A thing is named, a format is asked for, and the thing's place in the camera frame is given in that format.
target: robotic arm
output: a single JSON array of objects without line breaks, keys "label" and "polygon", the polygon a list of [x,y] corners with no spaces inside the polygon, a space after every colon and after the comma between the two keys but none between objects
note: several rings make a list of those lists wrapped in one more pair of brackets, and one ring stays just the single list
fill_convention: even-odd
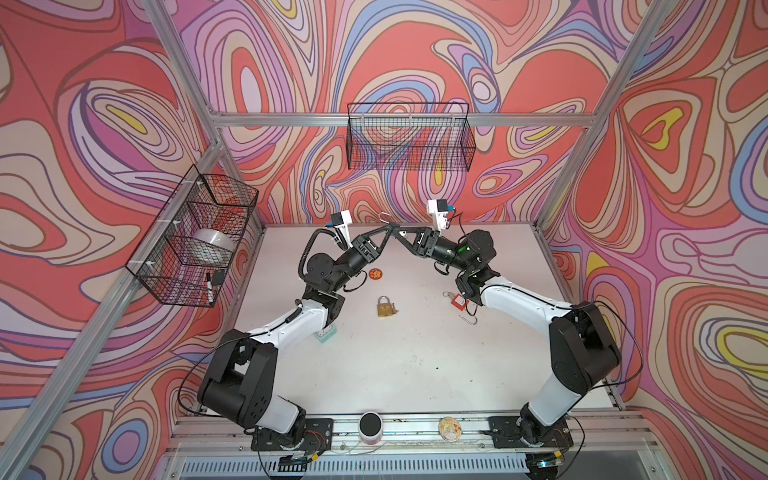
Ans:
[{"label": "robotic arm", "polygon": [[[513,315],[549,336],[552,374],[522,407],[518,428],[521,440],[531,446],[550,438],[568,410],[621,362],[602,315],[593,303],[574,306],[553,300],[500,276],[488,265],[496,255],[489,232],[473,230],[458,242],[448,240],[440,235],[448,226],[442,220],[448,212],[445,201],[438,200],[430,210],[435,230],[388,223],[350,241],[351,218],[343,212],[332,217],[333,230],[315,230],[299,262],[306,289],[296,308],[261,329],[227,332],[210,362],[198,401],[245,429],[272,430],[281,445],[298,445],[305,432],[305,412],[272,393],[278,350],[330,325],[344,303],[337,292],[375,261],[394,237],[414,255],[458,269],[456,286],[467,300]],[[373,237],[382,233],[378,245]],[[344,253],[336,260],[316,253],[306,261],[320,234],[333,237]]]}]

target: brass padlock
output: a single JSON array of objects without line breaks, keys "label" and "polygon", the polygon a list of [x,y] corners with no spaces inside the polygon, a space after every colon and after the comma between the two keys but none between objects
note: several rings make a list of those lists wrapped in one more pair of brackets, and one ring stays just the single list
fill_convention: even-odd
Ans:
[{"label": "brass padlock", "polygon": [[[386,303],[382,303],[382,298],[386,299]],[[389,302],[388,296],[380,296],[379,304],[376,305],[376,309],[379,311],[379,316],[392,316],[397,313],[395,310],[395,304]]]}]

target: red lockout tag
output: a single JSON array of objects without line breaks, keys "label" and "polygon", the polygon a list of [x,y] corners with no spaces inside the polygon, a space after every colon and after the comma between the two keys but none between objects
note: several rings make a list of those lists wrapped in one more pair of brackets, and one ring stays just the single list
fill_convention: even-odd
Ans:
[{"label": "red lockout tag", "polygon": [[467,308],[467,301],[466,301],[466,300],[464,300],[464,297],[463,297],[463,296],[461,296],[461,295],[457,295],[456,297],[454,297],[454,299],[453,299],[453,301],[451,302],[451,304],[452,304],[453,306],[455,306],[456,308],[458,308],[459,310],[462,310],[462,311],[463,311],[465,308]]}]

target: black wire mesh basket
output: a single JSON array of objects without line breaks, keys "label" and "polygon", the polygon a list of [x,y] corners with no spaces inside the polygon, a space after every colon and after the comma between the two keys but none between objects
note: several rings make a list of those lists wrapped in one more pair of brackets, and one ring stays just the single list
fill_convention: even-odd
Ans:
[{"label": "black wire mesh basket", "polygon": [[350,170],[469,171],[475,136],[465,102],[347,104]]},{"label": "black wire mesh basket", "polygon": [[126,267],[160,303],[212,307],[259,191],[227,175],[194,171],[194,184],[160,240]]}]

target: white table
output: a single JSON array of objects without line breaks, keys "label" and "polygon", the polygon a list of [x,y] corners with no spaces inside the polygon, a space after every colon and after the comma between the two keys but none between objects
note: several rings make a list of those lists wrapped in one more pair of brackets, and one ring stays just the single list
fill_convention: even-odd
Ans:
[{"label": "white table", "polygon": [[[266,230],[235,328],[254,329],[293,308],[304,283],[298,277],[301,252],[316,227]],[[520,286],[562,300],[562,295],[527,224],[483,225],[497,256],[491,268]],[[352,227],[351,236],[373,227]],[[457,224],[444,232],[457,240]],[[376,238],[380,243],[381,236]],[[312,254],[342,252],[321,235]],[[414,257],[390,238],[369,268],[383,272],[346,298],[334,325],[336,335],[321,343],[314,336],[280,350],[274,392],[310,414],[405,412],[484,412],[520,409],[551,373],[548,339],[516,319],[481,307],[478,324],[459,318],[443,292],[456,292],[457,270],[434,271],[432,261]],[[349,282],[359,284],[362,274]],[[387,295],[399,312],[376,315]],[[590,392],[579,408],[612,407],[604,389]]]}]

